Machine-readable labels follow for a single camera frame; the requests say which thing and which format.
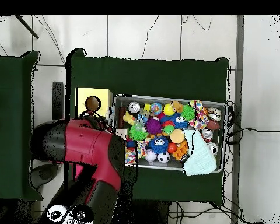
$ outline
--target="dark green surface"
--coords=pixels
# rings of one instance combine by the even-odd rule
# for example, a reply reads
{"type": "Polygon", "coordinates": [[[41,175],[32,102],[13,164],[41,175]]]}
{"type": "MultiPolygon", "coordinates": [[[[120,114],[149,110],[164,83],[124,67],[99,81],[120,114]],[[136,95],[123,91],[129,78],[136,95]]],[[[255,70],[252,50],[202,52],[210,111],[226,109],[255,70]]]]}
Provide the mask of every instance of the dark green surface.
{"type": "MultiPolygon", "coordinates": [[[[156,61],[88,58],[82,49],[71,59],[71,117],[75,116],[75,88],[106,88],[126,93],[176,99],[226,101],[229,61],[156,61]]],[[[222,172],[186,176],[181,171],[139,168],[133,199],[213,201],[221,205],[222,172]]]]}
{"type": "Polygon", "coordinates": [[[0,198],[41,200],[29,184],[31,79],[39,52],[0,57],[0,198]]]}

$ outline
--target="plush toy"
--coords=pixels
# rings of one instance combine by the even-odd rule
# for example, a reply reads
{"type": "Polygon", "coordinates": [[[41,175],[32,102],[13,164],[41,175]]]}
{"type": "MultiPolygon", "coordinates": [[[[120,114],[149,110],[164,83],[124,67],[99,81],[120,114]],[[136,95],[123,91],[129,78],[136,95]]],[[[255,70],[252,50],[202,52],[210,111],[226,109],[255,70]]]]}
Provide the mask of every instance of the plush toy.
{"type": "Polygon", "coordinates": [[[170,120],[174,124],[174,128],[178,130],[186,130],[188,127],[188,122],[186,121],[186,118],[184,116],[181,116],[180,113],[174,113],[170,120]]]}
{"type": "Polygon", "coordinates": [[[165,151],[167,151],[168,148],[168,140],[167,138],[163,136],[155,136],[153,139],[150,140],[149,142],[149,149],[151,149],[155,154],[160,154],[165,151]]]}
{"type": "Polygon", "coordinates": [[[163,112],[166,116],[172,116],[174,114],[174,111],[170,103],[165,104],[163,112]]]}
{"type": "Polygon", "coordinates": [[[156,118],[148,118],[148,121],[146,122],[146,129],[152,135],[162,133],[162,125],[156,118]]]}
{"type": "Polygon", "coordinates": [[[130,125],[134,125],[135,124],[136,118],[134,116],[130,115],[128,113],[128,111],[125,112],[125,116],[123,116],[122,118],[123,118],[123,120],[125,122],[129,123],[130,125]]]}
{"type": "Polygon", "coordinates": [[[181,115],[184,116],[186,122],[189,122],[195,117],[194,109],[189,105],[184,105],[184,110],[181,115]]]}
{"type": "Polygon", "coordinates": [[[148,111],[145,111],[144,109],[140,109],[140,112],[138,114],[138,119],[139,120],[142,120],[144,124],[146,124],[147,120],[148,120],[148,117],[149,117],[149,112],[148,111]]]}
{"type": "Polygon", "coordinates": [[[173,100],[170,102],[171,106],[172,106],[172,110],[174,112],[177,112],[177,113],[182,113],[183,112],[183,104],[180,104],[179,102],[173,100]]]}

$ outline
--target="gray bin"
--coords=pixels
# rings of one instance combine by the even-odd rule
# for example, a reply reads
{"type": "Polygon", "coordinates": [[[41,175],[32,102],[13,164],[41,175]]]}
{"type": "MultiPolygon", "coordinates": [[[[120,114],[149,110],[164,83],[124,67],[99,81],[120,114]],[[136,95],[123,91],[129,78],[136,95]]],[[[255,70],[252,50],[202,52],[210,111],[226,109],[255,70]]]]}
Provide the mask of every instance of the gray bin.
{"type": "MultiPolygon", "coordinates": [[[[111,122],[113,127],[117,127],[118,120],[118,109],[120,107],[128,108],[131,102],[138,102],[141,108],[144,107],[145,103],[154,103],[159,102],[162,105],[176,100],[182,104],[187,104],[190,100],[181,100],[181,99],[169,99],[169,98],[158,98],[158,97],[149,97],[149,96],[137,96],[133,95],[132,97],[123,97],[123,95],[118,94],[114,98],[113,104],[113,118],[111,122]]],[[[226,134],[227,134],[227,120],[228,120],[228,106],[224,103],[214,103],[208,101],[202,101],[204,107],[214,107],[219,109],[222,112],[222,119],[220,121],[220,129],[213,132],[213,142],[218,145],[218,153],[216,155],[217,169],[213,173],[219,173],[223,169],[224,159],[225,159],[225,149],[226,149],[226,134]]],[[[138,159],[138,167],[145,167],[150,169],[166,169],[166,170],[180,170],[183,171],[183,165],[181,162],[171,157],[168,163],[160,163],[158,160],[154,162],[147,162],[145,159],[138,159]]]]}

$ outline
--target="towel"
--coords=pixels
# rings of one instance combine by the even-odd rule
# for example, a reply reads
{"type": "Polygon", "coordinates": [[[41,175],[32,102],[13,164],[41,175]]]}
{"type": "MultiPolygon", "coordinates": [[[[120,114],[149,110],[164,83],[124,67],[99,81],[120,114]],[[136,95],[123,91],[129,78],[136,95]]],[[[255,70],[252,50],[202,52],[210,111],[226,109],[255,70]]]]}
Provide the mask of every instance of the towel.
{"type": "Polygon", "coordinates": [[[216,170],[216,159],[198,130],[184,131],[189,158],[184,163],[186,175],[209,174],[216,170]]]}

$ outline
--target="red ball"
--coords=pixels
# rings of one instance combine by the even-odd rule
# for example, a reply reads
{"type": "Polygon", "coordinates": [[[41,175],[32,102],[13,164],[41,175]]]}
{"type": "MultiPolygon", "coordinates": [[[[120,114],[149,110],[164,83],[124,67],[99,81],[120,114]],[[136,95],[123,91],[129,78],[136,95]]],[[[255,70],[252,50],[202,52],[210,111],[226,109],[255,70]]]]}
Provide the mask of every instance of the red ball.
{"type": "Polygon", "coordinates": [[[176,150],[177,150],[177,145],[174,142],[168,144],[168,149],[167,149],[168,153],[172,154],[176,150]]]}

